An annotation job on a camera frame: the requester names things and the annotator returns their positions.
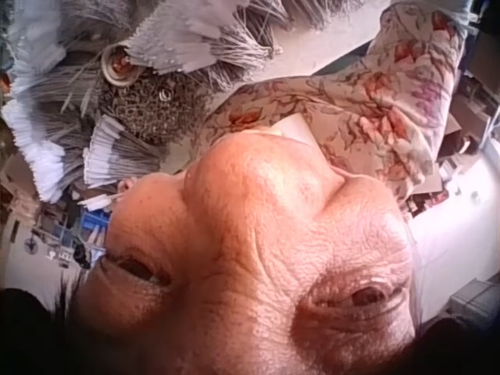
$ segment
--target floral shirt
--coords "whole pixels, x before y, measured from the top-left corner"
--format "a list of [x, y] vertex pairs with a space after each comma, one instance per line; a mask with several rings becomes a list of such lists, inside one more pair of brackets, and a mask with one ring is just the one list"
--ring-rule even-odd
[[239, 89], [200, 128], [194, 157], [226, 133], [301, 113], [327, 160], [405, 198], [433, 172], [465, 31], [431, 5], [399, 3], [367, 55], [340, 73]]

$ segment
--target elderly woman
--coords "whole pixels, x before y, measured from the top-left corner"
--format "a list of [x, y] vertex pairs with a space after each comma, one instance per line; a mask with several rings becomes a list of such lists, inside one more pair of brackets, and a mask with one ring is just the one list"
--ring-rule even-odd
[[[320, 375], [404, 352], [413, 262], [398, 199], [432, 172], [469, 7], [393, 1], [361, 61], [243, 87], [183, 173], [129, 186], [68, 308], [74, 368]], [[296, 113], [319, 147], [265, 130]]]

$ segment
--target floral pattern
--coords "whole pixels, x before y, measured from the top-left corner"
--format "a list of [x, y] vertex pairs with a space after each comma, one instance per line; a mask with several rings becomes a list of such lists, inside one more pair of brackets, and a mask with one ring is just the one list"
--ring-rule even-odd
[[301, 113], [327, 160], [408, 196], [433, 172], [465, 31], [425, 5], [397, 4], [367, 55], [340, 73], [238, 90], [197, 131], [194, 157], [226, 133]]

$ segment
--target black hair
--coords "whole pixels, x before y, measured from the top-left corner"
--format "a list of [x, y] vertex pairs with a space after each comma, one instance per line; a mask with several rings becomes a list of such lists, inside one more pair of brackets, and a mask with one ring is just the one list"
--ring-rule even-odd
[[[79, 279], [71, 288], [74, 292]], [[79, 374], [86, 366], [68, 337], [72, 299], [62, 283], [55, 308], [49, 312], [33, 295], [17, 289], [0, 291], [0, 371], [2, 374]], [[487, 329], [457, 316], [433, 322], [405, 352], [376, 369], [373, 375], [498, 373], [500, 314]]]

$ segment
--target wrinkled skin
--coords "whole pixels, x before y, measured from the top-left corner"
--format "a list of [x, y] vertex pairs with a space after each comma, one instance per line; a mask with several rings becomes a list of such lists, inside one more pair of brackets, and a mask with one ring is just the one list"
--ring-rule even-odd
[[130, 373], [341, 373], [414, 335], [391, 192], [285, 137], [227, 136], [185, 173], [140, 179], [107, 249], [79, 314]]

